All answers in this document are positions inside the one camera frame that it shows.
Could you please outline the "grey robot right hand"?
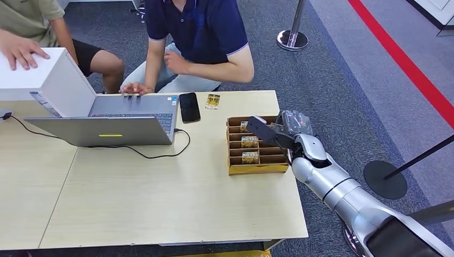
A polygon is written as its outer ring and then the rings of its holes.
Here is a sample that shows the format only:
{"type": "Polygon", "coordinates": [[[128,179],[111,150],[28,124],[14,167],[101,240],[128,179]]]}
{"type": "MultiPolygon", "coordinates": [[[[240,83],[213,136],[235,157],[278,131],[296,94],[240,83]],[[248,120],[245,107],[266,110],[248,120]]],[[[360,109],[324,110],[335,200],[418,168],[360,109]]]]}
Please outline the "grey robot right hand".
{"type": "Polygon", "coordinates": [[[313,135],[310,118],[299,111],[283,110],[269,127],[290,136],[297,134],[313,135]]]}

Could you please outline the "person's right hand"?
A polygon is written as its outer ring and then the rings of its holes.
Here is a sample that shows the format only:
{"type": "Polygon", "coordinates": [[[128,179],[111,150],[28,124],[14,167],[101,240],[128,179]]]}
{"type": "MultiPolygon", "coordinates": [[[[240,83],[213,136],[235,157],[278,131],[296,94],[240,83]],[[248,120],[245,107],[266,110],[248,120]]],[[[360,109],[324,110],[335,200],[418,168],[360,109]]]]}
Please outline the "person's right hand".
{"type": "Polygon", "coordinates": [[[37,68],[37,63],[32,54],[37,54],[44,59],[50,56],[44,52],[39,44],[33,40],[16,36],[1,29],[1,53],[7,58],[11,70],[17,69],[19,63],[25,70],[37,68]]]}
{"type": "Polygon", "coordinates": [[[154,92],[155,92],[154,87],[147,87],[139,82],[129,82],[119,90],[119,93],[121,94],[138,94],[138,95],[146,95],[154,92]]]}

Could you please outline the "person's left hand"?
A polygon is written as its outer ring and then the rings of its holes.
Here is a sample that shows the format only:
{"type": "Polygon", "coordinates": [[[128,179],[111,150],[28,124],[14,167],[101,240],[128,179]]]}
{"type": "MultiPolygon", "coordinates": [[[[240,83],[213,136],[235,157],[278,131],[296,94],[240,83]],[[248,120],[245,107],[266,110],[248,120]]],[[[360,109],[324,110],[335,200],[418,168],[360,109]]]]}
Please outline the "person's left hand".
{"type": "Polygon", "coordinates": [[[168,51],[164,54],[166,67],[175,74],[189,74],[190,62],[185,60],[179,53],[168,51]]]}

